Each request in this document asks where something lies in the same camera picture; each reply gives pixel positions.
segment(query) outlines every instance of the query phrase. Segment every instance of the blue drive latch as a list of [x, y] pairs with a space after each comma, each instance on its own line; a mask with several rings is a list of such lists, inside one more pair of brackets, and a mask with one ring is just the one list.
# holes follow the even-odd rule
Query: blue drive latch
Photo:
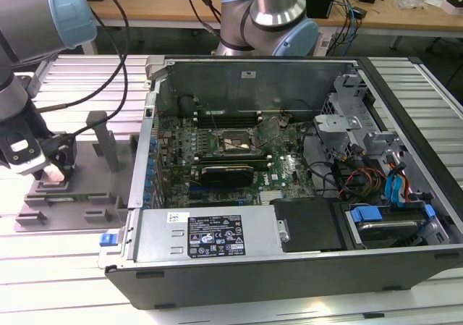
[[377, 206], [358, 206], [350, 211], [354, 222], [381, 221], [383, 216]]

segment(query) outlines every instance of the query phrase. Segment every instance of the workbench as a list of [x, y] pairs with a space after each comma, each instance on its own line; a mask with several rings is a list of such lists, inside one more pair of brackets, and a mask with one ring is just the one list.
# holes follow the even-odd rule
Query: workbench
[[[146, 58], [129, 56], [127, 59], [128, 99], [121, 113], [108, 123], [117, 140], [126, 140], [131, 133], [140, 131], [148, 92], [143, 85]], [[371, 60], [381, 69], [388, 83], [393, 83], [392, 76], [396, 75], [404, 87], [411, 82], [418, 85], [417, 90], [395, 90], [405, 90], [412, 96], [422, 90], [421, 94], [429, 96], [437, 87], [437, 84], [430, 87], [425, 87], [425, 83], [417, 84], [413, 77], [420, 73], [413, 72], [409, 65], [407, 67], [407, 59]], [[43, 84], [34, 100], [36, 106], [74, 101], [86, 96], [107, 79], [118, 63], [117, 56], [60, 56], [52, 64], [41, 65], [37, 76]], [[401, 73], [396, 73], [394, 68], [398, 70], [401, 66]], [[114, 83], [89, 102], [66, 111], [44, 114], [48, 127], [51, 130], [73, 131], [84, 125], [90, 110], [113, 111], [119, 104], [122, 88], [122, 74], [119, 74]], [[432, 98], [427, 97], [424, 102], [428, 103]], [[423, 114], [431, 117], [433, 114], [432, 109], [424, 107], [410, 106], [408, 109], [420, 110], [422, 114], [418, 117], [423, 117]], [[435, 128], [418, 125], [423, 131], [451, 128], [440, 124]], [[89, 131], [79, 139], [95, 140], [95, 136]], [[400, 325], [442, 324], [463, 319], [463, 268], [444, 271], [408, 291], [139, 311], [98, 268], [98, 243], [103, 230], [14, 232], [14, 218], [31, 183], [31, 176], [22, 177], [8, 169], [0, 169], [0, 324], [94, 324], [105, 321], [107, 324], [224, 325], [314, 324], [314, 321], [326, 321]]]
[[[221, 0], [212, 0], [220, 10]], [[361, 3], [349, 0], [354, 7], [367, 10], [359, 33], [368, 35], [463, 37], [463, 17], [449, 15], [442, 9], [429, 5], [427, 9], [400, 10], [393, 0], [376, 0], [376, 3]], [[140, 28], [198, 28], [188, 0], [119, 0], [133, 27]], [[199, 16], [214, 28], [220, 25], [209, 8], [200, 0], [193, 0]], [[121, 14], [112, 0], [94, 1], [90, 5], [108, 26], [124, 26]], [[345, 13], [335, 6], [328, 19], [317, 19], [320, 36], [314, 56], [325, 56], [331, 37], [340, 31]], [[85, 53], [95, 53], [95, 48], [85, 46]]]

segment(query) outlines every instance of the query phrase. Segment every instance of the connector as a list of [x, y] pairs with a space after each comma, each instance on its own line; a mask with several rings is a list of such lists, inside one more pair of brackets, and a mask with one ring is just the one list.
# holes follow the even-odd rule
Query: connector
[[365, 18], [365, 16], [367, 16], [367, 11], [359, 7], [353, 7], [352, 11], [354, 12], [354, 17], [357, 20], [362, 20]]

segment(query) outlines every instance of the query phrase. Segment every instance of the wooden table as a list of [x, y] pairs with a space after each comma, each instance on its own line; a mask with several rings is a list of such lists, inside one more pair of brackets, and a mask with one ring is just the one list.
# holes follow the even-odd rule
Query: wooden table
[[[371, 35], [412, 35], [425, 37], [463, 37], [463, 17], [452, 16], [442, 9], [428, 6], [427, 9], [400, 10], [393, 0], [376, 0], [374, 4], [349, 0], [354, 7], [368, 11], [359, 33]], [[150, 28], [202, 28], [196, 20], [188, 0], [119, 0], [124, 7], [131, 26]], [[209, 8], [200, 0], [193, 0], [199, 16], [215, 28]], [[213, 0], [220, 9], [221, 0]], [[91, 2], [90, 5], [109, 26], [123, 26], [122, 17], [112, 0]], [[315, 47], [316, 56], [324, 56], [329, 41], [344, 24], [344, 13], [336, 6], [328, 19], [317, 19], [320, 37]]]

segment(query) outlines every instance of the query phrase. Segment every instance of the blue tab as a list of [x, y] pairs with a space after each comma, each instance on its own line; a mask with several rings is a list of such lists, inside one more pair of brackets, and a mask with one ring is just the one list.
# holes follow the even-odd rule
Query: blue tab
[[101, 247], [115, 247], [117, 244], [117, 233], [103, 233], [101, 235]]
[[386, 196], [386, 200], [391, 198], [392, 180], [394, 180], [394, 176], [392, 175], [389, 175], [386, 179], [386, 186], [384, 187], [384, 195]]
[[434, 211], [434, 208], [430, 204], [425, 205], [425, 211], [429, 219], [432, 219], [434, 216], [436, 216], [436, 212]]
[[402, 178], [396, 177], [396, 181], [394, 182], [394, 189], [392, 189], [392, 196], [391, 196], [392, 203], [401, 205], [401, 202], [400, 202], [401, 187], [402, 187]]
[[380, 221], [383, 216], [377, 206], [359, 206], [350, 211], [354, 222]]

